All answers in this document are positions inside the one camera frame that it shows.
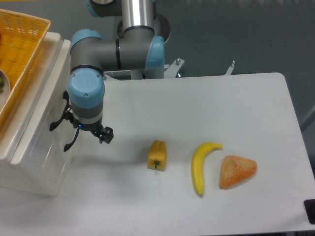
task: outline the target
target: orange basket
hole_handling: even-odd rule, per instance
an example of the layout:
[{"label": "orange basket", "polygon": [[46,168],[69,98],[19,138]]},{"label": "orange basket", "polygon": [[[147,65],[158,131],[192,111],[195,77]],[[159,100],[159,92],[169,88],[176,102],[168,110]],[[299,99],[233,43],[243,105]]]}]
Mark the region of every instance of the orange basket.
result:
[{"label": "orange basket", "polygon": [[49,27],[49,20],[0,9],[0,69],[11,85],[11,93],[0,111],[0,129],[23,95],[28,72]]}]

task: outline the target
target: yellow banana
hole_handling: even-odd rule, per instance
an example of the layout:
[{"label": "yellow banana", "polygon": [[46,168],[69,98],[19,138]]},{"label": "yellow banana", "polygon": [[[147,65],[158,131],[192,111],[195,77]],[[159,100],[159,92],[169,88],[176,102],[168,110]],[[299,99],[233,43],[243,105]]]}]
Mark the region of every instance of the yellow banana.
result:
[{"label": "yellow banana", "polygon": [[222,144],[203,143],[200,145],[192,156],[191,160],[191,176],[192,183],[198,195],[202,196],[204,184],[202,165],[206,154],[214,149],[222,149]]}]

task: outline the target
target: table surface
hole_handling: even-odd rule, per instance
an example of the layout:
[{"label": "table surface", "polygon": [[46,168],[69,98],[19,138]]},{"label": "table surface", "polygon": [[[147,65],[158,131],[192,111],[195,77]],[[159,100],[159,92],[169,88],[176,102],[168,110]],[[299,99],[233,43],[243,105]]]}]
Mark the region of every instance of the table surface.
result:
[{"label": "table surface", "polygon": [[[278,73],[105,82],[103,125],[111,144],[81,132],[57,197],[0,188],[4,235],[204,236],[314,230],[303,201],[315,182],[284,77]],[[167,143],[164,172],[146,165],[155,139]],[[198,197],[191,157],[204,161]],[[253,159],[257,173],[218,187],[227,155]]]}]

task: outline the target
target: triangular bread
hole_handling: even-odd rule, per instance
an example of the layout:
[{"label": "triangular bread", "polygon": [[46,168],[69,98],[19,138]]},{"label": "triangular bread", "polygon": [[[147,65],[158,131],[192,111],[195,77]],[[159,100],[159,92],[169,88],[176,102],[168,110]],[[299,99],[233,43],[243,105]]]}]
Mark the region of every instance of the triangular bread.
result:
[{"label": "triangular bread", "polygon": [[240,156],[226,156],[222,162],[219,187],[227,189],[256,173],[257,163]]}]

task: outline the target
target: metal bracket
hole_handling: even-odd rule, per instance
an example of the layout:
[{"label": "metal bracket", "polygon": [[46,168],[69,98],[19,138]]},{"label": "metal bracket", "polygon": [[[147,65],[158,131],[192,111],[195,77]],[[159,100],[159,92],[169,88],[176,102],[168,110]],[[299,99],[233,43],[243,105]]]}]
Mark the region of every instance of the metal bracket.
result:
[{"label": "metal bracket", "polygon": [[164,71],[164,78],[176,78],[178,75],[179,70],[184,65],[185,61],[183,59],[177,58],[167,70]]}]

